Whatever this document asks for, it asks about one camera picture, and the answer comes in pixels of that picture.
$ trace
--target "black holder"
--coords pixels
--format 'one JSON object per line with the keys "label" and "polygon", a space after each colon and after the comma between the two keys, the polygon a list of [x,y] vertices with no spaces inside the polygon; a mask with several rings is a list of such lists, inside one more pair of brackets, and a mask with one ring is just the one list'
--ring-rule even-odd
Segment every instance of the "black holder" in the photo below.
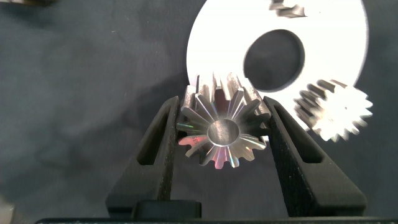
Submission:
{"label": "black holder", "polygon": [[[289,113],[264,98],[271,111],[269,142],[290,218],[253,223],[386,222],[359,217],[366,197]],[[170,200],[178,97],[167,100],[148,127],[133,157],[106,199],[111,218],[46,219],[37,223],[214,223],[201,219],[201,203]]]}

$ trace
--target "white disc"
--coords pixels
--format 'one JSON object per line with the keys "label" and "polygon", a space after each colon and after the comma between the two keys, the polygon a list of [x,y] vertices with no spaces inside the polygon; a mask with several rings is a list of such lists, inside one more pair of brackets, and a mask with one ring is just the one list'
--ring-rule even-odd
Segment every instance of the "white disc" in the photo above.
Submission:
{"label": "white disc", "polygon": [[354,85],[361,73],[368,46],[368,23],[360,0],[301,1],[307,17],[278,17],[269,10],[270,0],[208,0],[192,27],[188,49],[189,82],[197,75],[244,75],[250,46],[272,30],[293,32],[301,41],[305,61],[298,77],[277,91],[261,91],[271,97],[304,127],[296,116],[293,99],[317,80],[338,80]]}

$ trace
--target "dark gray fabric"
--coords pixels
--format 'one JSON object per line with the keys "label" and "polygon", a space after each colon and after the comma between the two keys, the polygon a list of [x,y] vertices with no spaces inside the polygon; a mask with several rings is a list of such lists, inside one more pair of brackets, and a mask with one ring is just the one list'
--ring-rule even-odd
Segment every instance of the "dark gray fabric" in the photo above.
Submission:
{"label": "dark gray fabric", "polygon": [[[107,216],[106,195],[157,110],[184,93],[203,3],[0,4],[0,195],[16,205],[16,223]],[[315,139],[366,194],[366,215],[396,217],[398,2],[365,5],[369,52],[358,88],[374,117],[348,142]],[[172,197],[201,201],[207,218],[286,217],[270,150],[255,156],[219,171],[181,149]]]}

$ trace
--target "small gear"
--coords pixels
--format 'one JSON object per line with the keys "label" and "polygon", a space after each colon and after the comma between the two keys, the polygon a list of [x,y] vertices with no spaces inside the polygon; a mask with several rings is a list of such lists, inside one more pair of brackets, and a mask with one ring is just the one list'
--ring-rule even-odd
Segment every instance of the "small gear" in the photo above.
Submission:
{"label": "small gear", "polygon": [[363,118],[372,116],[372,103],[367,94],[336,80],[319,80],[300,92],[297,116],[325,141],[348,140],[349,133],[359,134],[359,127],[367,126]]}
{"label": "small gear", "polygon": [[253,149],[266,148],[259,137],[268,132],[263,118],[270,113],[247,78],[231,73],[219,80],[198,77],[196,88],[187,86],[182,114],[188,122],[177,123],[177,129],[188,136],[178,143],[191,145],[185,155],[198,154],[203,166],[214,161],[222,169],[228,161],[235,168],[240,157],[252,161]]}
{"label": "small gear", "polygon": [[304,7],[297,0],[272,0],[269,10],[275,10],[278,16],[288,18],[305,17]]}

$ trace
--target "metal gear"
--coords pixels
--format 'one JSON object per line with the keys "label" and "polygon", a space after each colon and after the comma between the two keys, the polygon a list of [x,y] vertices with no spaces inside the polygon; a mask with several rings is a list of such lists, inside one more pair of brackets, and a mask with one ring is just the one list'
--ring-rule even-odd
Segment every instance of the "metal gear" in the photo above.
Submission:
{"label": "metal gear", "polygon": [[304,7],[296,4],[297,0],[272,0],[269,10],[275,10],[278,16],[288,18],[305,17]]}
{"label": "metal gear", "polygon": [[367,126],[363,118],[372,116],[372,103],[367,94],[336,80],[319,80],[309,84],[295,100],[297,116],[325,141],[348,140],[349,133],[359,134],[359,127]]}
{"label": "metal gear", "polygon": [[[335,79],[355,85],[368,49],[368,20],[361,0],[291,2],[284,0],[283,3],[289,7],[295,4],[304,6],[306,17],[288,19],[277,16],[274,10],[268,10],[272,0],[206,1],[195,19],[188,41],[187,75],[190,85],[196,86],[198,74],[210,77],[213,72],[233,72],[250,77],[244,65],[253,43],[273,30],[287,30],[302,43],[305,52],[303,67],[289,85],[273,91],[258,89],[258,92],[261,97],[278,101],[303,128],[308,129],[296,116],[294,99],[300,98],[299,92],[307,89],[308,83],[316,83],[320,79]],[[235,33],[244,35],[225,37],[225,34]]]}
{"label": "metal gear", "polygon": [[191,145],[185,154],[198,154],[200,164],[215,162],[222,169],[226,161],[239,166],[239,158],[254,159],[253,149],[263,150],[268,132],[264,118],[270,112],[247,78],[229,74],[224,77],[198,76],[197,87],[187,86],[181,108],[188,122],[177,123],[177,129],[188,136],[180,145]]}

